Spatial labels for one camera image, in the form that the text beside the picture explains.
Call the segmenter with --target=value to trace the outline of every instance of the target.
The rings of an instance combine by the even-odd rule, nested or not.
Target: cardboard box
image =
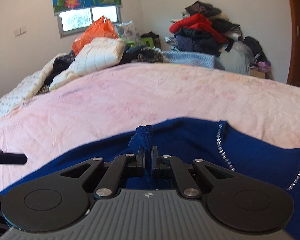
[[[266,73],[258,71],[257,68],[250,69],[250,76],[258,78],[266,78]]]

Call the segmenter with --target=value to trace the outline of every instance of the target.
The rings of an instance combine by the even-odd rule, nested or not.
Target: window pane
[[[112,22],[118,21],[116,6],[94,7],[92,8],[93,20],[96,21],[102,16],[107,17]]]
[[[90,9],[72,10],[60,13],[63,31],[69,31],[77,28],[90,26],[91,14]]]

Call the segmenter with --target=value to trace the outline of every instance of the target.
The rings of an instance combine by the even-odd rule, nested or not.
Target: window
[[[109,18],[113,23],[120,22],[120,13],[117,6],[93,7],[61,12],[58,16],[60,37],[83,32],[102,16]]]

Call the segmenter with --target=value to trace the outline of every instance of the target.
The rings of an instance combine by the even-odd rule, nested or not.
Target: floral pillow
[[[115,25],[119,36],[126,41],[136,41],[138,44],[142,44],[140,33],[134,26],[133,22],[119,23]]]

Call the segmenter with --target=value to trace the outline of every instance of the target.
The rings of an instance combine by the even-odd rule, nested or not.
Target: door frame
[[[297,8],[300,8],[299,0],[289,0],[291,8],[291,20],[292,20],[292,47],[291,47],[291,60],[287,84],[291,85],[293,67],[296,57],[296,44],[297,44]]]

